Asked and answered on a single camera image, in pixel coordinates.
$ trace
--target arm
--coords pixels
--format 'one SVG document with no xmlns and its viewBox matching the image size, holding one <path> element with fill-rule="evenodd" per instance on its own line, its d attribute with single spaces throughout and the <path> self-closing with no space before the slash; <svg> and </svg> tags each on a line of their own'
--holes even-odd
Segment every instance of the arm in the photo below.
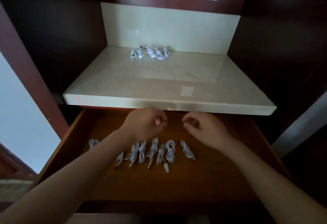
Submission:
<svg viewBox="0 0 327 224">
<path fill-rule="evenodd" d="M 327 209 L 235 140 L 213 115 L 190 112 L 183 122 L 196 139 L 222 152 L 239 168 L 277 223 L 327 223 Z"/>
<path fill-rule="evenodd" d="M 159 119 L 167 120 L 162 110 L 144 108 L 130 112 L 118 130 L 11 205 L 0 215 L 0 223 L 65 223 L 117 155 L 163 131 L 167 123 L 155 125 Z"/>
</svg>

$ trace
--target forearm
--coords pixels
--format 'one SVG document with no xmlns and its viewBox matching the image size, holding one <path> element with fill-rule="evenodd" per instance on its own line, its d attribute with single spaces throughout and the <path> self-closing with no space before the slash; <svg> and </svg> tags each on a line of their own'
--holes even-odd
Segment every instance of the forearm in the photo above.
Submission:
<svg viewBox="0 0 327 224">
<path fill-rule="evenodd" d="M 64 223 L 126 148 L 129 138 L 126 132 L 114 131 L 14 203 L 0 216 L 0 222 Z"/>
<path fill-rule="evenodd" d="M 326 209 L 239 141 L 223 148 L 277 223 L 326 223 Z"/>
</svg>

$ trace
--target person's left hand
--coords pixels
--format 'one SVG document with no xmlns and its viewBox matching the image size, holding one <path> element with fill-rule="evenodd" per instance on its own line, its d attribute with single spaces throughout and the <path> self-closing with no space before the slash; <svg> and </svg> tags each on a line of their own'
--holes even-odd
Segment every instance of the person's left hand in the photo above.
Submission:
<svg viewBox="0 0 327 224">
<path fill-rule="evenodd" d="M 161 109 L 140 108 L 128 114 L 119 130 L 131 135 L 133 144 L 162 132 L 167 126 L 167 116 Z"/>
</svg>

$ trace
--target wooden drawer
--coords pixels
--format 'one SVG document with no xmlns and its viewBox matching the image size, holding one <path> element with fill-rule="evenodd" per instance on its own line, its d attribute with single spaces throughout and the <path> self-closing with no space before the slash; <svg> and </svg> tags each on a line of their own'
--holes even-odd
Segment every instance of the wooden drawer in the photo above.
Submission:
<svg viewBox="0 0 327 224">
<path fill-rule="evenodd" d="M 84 109 L 37 177 L 39 184 L 60 168 L 87 152 L 90 139 L 102 140 L 124 122 L 130 109 Z M 113 163 L 94 186 L 80 213 L 212 213 L 240 208 L 257 209 L 261 204 L 238 168 L 220 152 L 206 147 L 182 126 L 185 112 L 166 111 L 168 127 L 158 135 L 159 145 L 172 139 L 176 143 L 176 160 L 166 173 L 155 161 L 129 161 L 114 170 Z M 281 161 L 250 116 L 216 114 L 231 134 L 245 143 L 264 161 L 287 176 Z M 148 140 L 146 151 L 152 143 Z M 196 160 L 183 154 L 180 140 L 186 140 Z"/>
</svg>

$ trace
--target hand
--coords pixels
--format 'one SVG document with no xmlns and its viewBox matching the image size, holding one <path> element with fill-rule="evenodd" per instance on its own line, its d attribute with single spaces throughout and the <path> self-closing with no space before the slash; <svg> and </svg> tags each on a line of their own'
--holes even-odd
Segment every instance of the hand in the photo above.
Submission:
<svg viewBox="0 0 327 224">
<path fill-rule="evenodd" d="M 131 135 L 133 144 L 162 132 L 167 126 L 167 116 L 161 109 L 140 108 L 128 114 L 119 130 Z"/>
<path fill-rule="evenodd" d="M 203 144 L 222 151 L 226 144 L 235 139 L 225 125 L 212 114 L 189 112 L 182 121 L 185 129 Z"/>
</svg>

